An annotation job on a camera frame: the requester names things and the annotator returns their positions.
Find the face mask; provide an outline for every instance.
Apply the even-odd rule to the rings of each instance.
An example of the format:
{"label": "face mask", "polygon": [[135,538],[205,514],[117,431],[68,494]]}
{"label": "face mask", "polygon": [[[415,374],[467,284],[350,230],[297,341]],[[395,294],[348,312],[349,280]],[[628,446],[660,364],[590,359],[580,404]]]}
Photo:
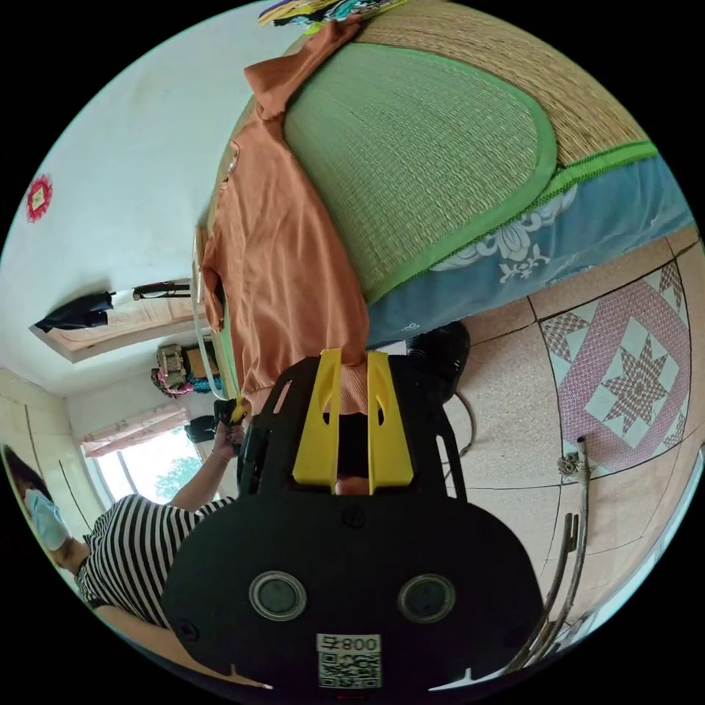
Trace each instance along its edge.
{"label": "face mask", "polygon": [[56,551],[71,538],[71,532],[64,524],[59,508],[39,490],[26,490],[24,504],[37,534],[39,534],[40,541],[47,549]]}

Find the orange shirt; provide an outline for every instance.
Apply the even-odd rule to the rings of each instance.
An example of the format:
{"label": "orange shirt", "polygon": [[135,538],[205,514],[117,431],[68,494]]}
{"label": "orange shirt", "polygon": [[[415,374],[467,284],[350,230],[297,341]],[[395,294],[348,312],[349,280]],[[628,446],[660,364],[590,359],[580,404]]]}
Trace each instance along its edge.
{"label": "orange shirt", "polygon": [[228,301],[241,393],[258,413],[279,375],[342,348],[341,413],[367,412],[369,319],[358,278],[318,194],[283,138],[286,104],[361,27],[329,22],[293,56],[245,69],[257,106],[232,145],[202,270],[208,321]]}

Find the woman's arm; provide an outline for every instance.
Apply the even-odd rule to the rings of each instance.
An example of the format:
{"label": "woman's arm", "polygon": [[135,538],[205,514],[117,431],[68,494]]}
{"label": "woman's arm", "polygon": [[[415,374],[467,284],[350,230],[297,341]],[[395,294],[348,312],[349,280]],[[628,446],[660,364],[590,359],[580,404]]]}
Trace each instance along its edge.
{"label": "woman's arm", "polygon": [[203,505],[213,501],[228,463],[234,458],[233,443],[242,443],[245,432],[240,426],[228,429],[223,423],[218,424],[215,433],[213,451],[198,472],[184,485],[174,499],[169,502],[172,507],[185,509],[187,512],[198,511]]}
{"label": "woman's arm", "polygon": [[219,678],[222,681],[252,685],[260,688],[267,687],[257,681],[251,681],[248,678],[238,676],[234,668],[230,676],[223,676],[203,666],[198,663],[198,661],[191,658],[186,649],[181,645],[176,634],[170,629],[163,629],[155,624],[149,624],[149,622],[145,622],[119,607],[105,605],[96,607],[93,611],[105,624],[111,626],[116,632],[121,633],[130,639],[130,641],[134,641],[136,644],[148,649],[157,656],[169,659],[180,666],[196,670],[199,673],[205,673],[212,678]]}

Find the pink patterned rug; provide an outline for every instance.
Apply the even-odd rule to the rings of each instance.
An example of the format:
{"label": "pink patterned rug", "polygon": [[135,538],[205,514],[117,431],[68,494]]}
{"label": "pink patterned rug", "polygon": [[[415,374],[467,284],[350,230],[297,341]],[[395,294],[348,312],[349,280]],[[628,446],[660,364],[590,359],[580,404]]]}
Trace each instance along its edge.
{"label": "pink patterned rug", "polygon": [[558,389],[564,452],[584,435],[593,477],[680,442],[690,331],[675,262],[541,324]]}

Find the floral pattern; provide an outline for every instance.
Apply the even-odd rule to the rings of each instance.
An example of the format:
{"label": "floral pattern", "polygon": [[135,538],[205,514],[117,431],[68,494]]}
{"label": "floral pattern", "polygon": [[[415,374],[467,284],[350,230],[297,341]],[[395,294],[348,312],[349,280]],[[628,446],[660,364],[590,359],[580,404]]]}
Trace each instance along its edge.
{"label": "floral pattern", "polygon": [[522,215],[509,225],[497,228],[479,242],[474,242],[464,250],[453,255],[432,268],[433,272],[467,267],[483,257],[499,254],[500,283],[505,283],[514,276],[526,279],[542,264],[551,259],[541,254],[538,243],[532,242],[531,235],[548,225],[553,225],[556,217],[570,208],[575,200],[577,184],[565,193],[547,201],[530,213]]}

